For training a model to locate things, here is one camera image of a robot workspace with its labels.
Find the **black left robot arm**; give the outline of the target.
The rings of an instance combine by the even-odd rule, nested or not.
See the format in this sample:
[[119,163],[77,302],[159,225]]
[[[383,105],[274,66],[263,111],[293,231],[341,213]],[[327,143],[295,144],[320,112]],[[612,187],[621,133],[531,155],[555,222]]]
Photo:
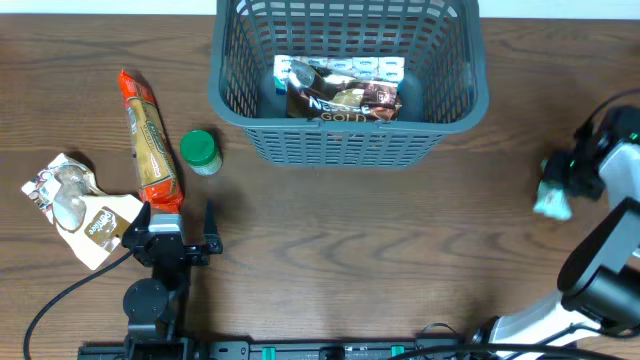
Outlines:
[[128,317],[127,359],[210,357],[209,345],[189,336],[184,322],[191,270],[207,266],[212,255],[223,252],[212,202],[206,206],[203,238],[202,244],[186,245],[182,217],[153,215],[149,203],[124,232],[122,245],[152,270],[150,277],[136,281],[123,297]]

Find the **brown Nescafe Gold coffee bag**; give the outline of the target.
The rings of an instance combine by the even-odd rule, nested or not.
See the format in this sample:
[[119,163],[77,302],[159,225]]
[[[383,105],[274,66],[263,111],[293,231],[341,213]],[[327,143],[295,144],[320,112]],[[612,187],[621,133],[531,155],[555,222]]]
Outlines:
[[310,65],[291,63],[286,80],[286,110],[292,118],[333,122],[391,122],[397,119],[402,102],[399,84],[339,77],[318,73]]

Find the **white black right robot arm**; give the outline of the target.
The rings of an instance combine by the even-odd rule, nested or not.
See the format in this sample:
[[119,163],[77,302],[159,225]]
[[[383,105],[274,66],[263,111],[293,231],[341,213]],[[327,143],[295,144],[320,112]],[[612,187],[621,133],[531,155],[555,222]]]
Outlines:
[[610,109],[600,126],[584,125],[572,151],[547,161],[544,181],[555,190],[597,200],[610,212],[569,255],[557,288],[537,304],[495,319],[487,344],[566,346],[593,336],[639,333],[639,110]]

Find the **tissue multipack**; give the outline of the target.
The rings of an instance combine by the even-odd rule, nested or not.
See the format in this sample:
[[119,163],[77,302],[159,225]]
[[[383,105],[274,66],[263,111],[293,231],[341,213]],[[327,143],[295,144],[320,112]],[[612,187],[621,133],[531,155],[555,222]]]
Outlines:
[[399,84],[405,77],[405,59],[403,57],[309,57],[276,55],[274,58],[273,79],[276,93],[284,95],[286,80],[291,63],[298,61],[310,65],[318,73],[330,72],[329,78],[336,81],[339,77],[351,77],[358,80],[375,80]]

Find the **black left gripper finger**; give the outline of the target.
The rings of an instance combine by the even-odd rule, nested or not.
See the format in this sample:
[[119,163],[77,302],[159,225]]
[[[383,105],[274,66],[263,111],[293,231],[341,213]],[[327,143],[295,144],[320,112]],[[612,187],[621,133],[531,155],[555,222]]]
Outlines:
[[133,230],[147,230],[151,220],[151,206],[149,202],[145,202],[131,223],[130,228]]
[[208,200],[206,204],[203,236],[208,245],[219,244],[219,232],[215,220],[215,209],[211,200]]

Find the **small teal tissue packet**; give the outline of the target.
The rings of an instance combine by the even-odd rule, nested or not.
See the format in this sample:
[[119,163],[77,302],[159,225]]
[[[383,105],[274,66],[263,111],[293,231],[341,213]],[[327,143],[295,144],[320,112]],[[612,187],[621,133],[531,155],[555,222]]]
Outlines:
[[558,221],[568,221],[573,215],[565,192],[544,181],[539,183],[533,212]]

